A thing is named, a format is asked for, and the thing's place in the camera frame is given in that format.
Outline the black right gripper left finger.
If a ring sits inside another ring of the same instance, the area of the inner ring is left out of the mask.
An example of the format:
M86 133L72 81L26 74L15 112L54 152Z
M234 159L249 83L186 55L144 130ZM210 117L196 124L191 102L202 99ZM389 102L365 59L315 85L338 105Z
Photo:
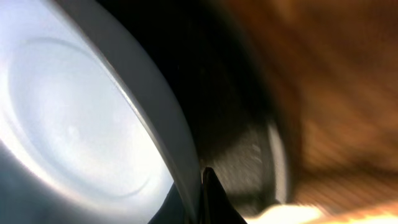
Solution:
M184 224L185 208L180 194L173 184L161 208L152 217L149 224Z

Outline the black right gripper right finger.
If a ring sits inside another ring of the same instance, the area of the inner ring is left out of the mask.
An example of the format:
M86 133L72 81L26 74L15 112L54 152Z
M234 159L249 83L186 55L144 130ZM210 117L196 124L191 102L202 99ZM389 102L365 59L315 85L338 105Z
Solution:
M202 176L202 219L204 224L246 224L234 209L215 171L206 167Z

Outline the mint green bowl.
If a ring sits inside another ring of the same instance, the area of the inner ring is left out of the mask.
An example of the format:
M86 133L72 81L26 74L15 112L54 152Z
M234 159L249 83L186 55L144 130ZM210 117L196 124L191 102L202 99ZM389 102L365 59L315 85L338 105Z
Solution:
M96 1L1 2L1 222L149 223L172 185L200 221L190 129Z

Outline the round black serving tray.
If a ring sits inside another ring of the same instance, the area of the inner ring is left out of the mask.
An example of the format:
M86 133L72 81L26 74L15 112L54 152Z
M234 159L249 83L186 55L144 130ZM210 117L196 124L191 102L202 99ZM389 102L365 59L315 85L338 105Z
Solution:
M242 215L293 198L290 135L241 35L217 1L111 0L183 110L200 166Z

